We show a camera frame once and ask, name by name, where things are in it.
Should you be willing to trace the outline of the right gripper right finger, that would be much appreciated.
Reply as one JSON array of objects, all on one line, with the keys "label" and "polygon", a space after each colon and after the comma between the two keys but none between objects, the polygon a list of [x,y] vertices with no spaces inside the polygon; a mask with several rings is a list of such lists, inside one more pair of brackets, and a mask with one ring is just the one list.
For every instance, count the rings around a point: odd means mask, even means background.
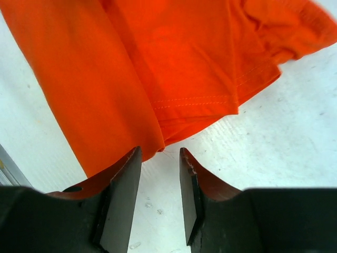
[{"label": "right gripper right finger", "polygon": [[206,202],[229,200],[241,191],[204,168],[187,148],[180,148],[179,158],[185,240],[191,252],[200,252]]}]

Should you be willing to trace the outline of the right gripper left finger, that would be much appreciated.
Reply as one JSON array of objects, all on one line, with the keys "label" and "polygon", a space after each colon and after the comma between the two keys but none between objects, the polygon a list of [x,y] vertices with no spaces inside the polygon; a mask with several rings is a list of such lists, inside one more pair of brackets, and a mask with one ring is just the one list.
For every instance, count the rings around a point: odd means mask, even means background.
[{"label": "right gripper left finger", "polygon": [[49,196],[78,200],[97,198],[92,243],[103,252],[127,252],[140,181],[142,151],[136,147],[96,175]]}]

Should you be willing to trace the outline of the orange t shirt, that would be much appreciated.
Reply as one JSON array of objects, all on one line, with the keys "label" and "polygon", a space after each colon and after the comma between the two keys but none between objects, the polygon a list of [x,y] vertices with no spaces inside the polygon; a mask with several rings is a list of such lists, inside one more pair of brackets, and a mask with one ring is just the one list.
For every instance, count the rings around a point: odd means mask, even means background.
[{"label": "orange t shirt", "polygon": [[88,177],[148,160],[336,42],[313,1],[1,1],[1,13]]}]

